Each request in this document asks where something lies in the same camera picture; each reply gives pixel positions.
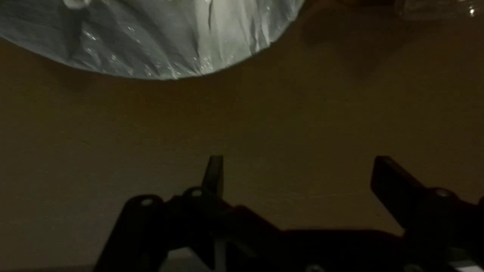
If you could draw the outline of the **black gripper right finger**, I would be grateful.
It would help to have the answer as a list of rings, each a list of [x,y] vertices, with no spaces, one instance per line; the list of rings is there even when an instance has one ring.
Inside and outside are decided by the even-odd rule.
[[[376,157],[371,189],[407,235],[456,232],[457,195],[445,187],[427,187],[395,158]]]

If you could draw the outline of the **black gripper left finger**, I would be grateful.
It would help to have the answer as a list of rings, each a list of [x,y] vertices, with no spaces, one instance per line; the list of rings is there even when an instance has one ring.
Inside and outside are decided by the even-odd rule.
[[[224,195],[224,157],[211,155],[199,185],[183,192],[191,199],[221,199]]]

